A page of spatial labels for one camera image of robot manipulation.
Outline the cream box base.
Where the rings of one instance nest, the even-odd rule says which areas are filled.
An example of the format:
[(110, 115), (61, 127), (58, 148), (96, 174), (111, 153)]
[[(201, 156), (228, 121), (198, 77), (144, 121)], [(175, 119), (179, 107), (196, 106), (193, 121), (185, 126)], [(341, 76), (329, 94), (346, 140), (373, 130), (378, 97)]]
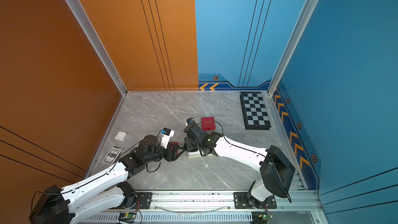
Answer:
[(201, 154), (200, 151), (188, 152), (188, 158), (189, 159), (204, 158), (204, 157), (214, 157), (214, 155), (213, 154), (204, 155), (204, 154)]

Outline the red jewelry box lid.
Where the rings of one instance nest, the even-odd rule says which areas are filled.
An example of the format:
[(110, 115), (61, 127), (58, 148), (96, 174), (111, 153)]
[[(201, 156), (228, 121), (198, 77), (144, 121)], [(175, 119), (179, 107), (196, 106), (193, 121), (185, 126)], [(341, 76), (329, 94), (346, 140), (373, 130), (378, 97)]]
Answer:
[(216, 129), (214, 117), (203, 117), (201, 125), (204, 131), (214, 131)]

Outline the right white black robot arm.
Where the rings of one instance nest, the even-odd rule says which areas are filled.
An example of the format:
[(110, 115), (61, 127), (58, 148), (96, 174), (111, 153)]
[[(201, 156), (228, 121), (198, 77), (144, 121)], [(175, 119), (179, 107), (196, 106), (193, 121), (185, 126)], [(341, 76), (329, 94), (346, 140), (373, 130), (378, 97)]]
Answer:
[(268, 149), (248, 146), (233, 141), (221, 133), (203, 132), (200, 135), (186, 132), (184, 147), (189, 151), (199, 151), (202, 156), (213, 154), (249, 166), (260, 173), (248, 192), (248, 204), (254, 208), (264, 208), (266, 200), (272, 196), (291, 201), (289, 189), (295, 174), (295, 167), (276, 146)]

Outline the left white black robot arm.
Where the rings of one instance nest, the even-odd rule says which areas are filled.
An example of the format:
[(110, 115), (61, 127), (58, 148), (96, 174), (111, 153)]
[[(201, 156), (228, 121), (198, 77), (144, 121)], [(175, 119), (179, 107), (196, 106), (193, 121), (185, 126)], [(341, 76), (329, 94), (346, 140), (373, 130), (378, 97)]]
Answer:
[(127, 182), (150, 162), (175, 161), (185, 151), (176, 143), (162, 147), (154, 135), (145, 136), (110, 167), (63, 188), (42, 192), (29, 215), (32, 224), (77, 224), (114, 207), (135, 207), (136, 191)]

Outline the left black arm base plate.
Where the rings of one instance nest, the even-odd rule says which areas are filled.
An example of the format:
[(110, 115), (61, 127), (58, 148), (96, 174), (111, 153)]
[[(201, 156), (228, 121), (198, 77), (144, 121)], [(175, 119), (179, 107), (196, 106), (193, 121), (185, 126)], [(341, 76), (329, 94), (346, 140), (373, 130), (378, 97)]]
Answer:
[(152, 192), (136, 192), (125, 197), (119, 208), (134, 210), (149, 209), (151, 200)]

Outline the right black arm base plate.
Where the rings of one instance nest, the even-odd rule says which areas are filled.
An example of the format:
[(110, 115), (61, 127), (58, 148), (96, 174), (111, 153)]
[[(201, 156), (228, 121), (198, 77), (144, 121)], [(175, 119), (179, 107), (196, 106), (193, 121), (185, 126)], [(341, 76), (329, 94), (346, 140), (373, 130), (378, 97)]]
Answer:
[(263, 202), (249, 197), (248, 192), (234, 192), (233, 197), (236, 209), (277, 209), (274, 195), (266, 198)]

